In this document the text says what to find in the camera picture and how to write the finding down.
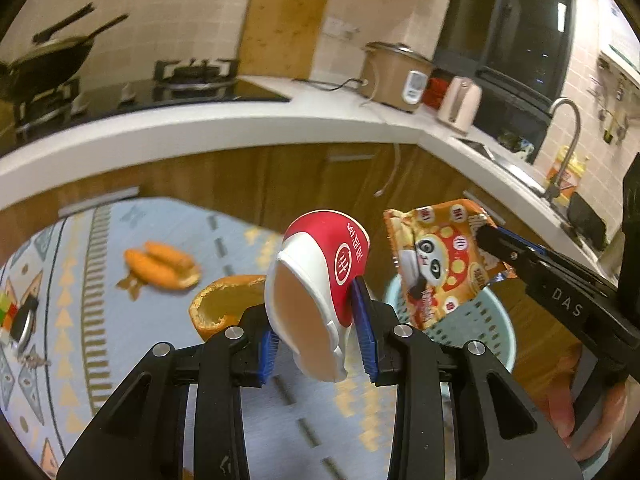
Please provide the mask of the right hand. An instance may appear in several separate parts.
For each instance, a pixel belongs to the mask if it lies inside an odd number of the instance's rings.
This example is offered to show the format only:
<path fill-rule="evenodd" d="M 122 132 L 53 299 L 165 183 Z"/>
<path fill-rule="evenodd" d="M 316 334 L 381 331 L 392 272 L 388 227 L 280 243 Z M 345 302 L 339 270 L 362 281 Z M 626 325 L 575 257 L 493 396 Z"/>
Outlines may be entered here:
<path fill-rule="evenodd" d="M 623 434 L 628 380 L 614 384 L 582 344 L 573 344 L 555 365 L 541 409 L 578 463 L 592 462 Z"/>

